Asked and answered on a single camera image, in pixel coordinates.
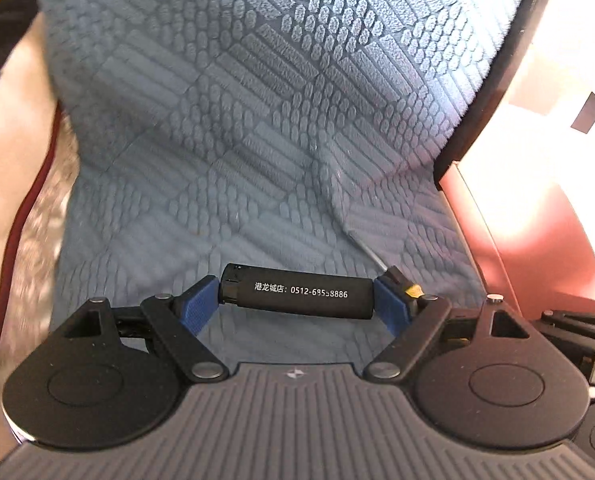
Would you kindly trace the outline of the black lighter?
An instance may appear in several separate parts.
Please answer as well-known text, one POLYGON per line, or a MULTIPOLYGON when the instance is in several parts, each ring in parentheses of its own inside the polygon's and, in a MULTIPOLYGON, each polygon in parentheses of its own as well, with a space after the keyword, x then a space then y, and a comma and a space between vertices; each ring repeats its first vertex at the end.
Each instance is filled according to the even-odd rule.
POLYGON ((229 263, 219 300, 247 309, 369 320, 375 310, 370 278, 316 274, 229 263))

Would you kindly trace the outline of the pink cardboard box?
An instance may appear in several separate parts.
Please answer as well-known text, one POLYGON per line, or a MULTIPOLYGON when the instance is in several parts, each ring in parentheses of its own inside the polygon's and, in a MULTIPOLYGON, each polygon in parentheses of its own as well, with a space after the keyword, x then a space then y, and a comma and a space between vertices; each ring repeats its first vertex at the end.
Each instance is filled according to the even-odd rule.
POLYGON ((547 172, 455 162, 439 181, 486 292, 528 320, 595 313, 595 252, 547 172))

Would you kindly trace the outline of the yellow handled screwdriver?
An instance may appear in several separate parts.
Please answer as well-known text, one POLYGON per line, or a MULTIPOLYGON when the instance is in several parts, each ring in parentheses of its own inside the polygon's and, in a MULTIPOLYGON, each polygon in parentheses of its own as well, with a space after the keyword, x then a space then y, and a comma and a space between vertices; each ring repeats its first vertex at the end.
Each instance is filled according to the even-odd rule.
POLYGON ((354 231, 348 231, 347 236, 378 266, 383 278, 387 278, 395 287, 398 294, 403 294, 410 300, 417 300, 424 295, 422 287, 409 280, 397 266, 388 266, 386 262, 354 231))

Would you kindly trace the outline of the blue textured chair cover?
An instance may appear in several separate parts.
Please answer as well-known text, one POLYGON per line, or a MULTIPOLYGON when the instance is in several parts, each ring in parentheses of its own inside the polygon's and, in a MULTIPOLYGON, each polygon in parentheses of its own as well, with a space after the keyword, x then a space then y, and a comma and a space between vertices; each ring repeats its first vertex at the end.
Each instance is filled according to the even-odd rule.
POLYGON ((484 289, 433 179, 521 0, 38 0, 80 170, 52 324, 229 263, 484 289))

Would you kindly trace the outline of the red white black blanket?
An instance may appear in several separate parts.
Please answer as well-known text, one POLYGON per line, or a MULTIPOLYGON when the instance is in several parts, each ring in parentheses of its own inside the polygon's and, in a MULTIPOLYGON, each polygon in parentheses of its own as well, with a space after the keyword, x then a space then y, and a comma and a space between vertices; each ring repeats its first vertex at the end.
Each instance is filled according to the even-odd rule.
POLYGON ((78 169, 39 2, 0 0, 0 403, 6 378, 48 331, 78 169))

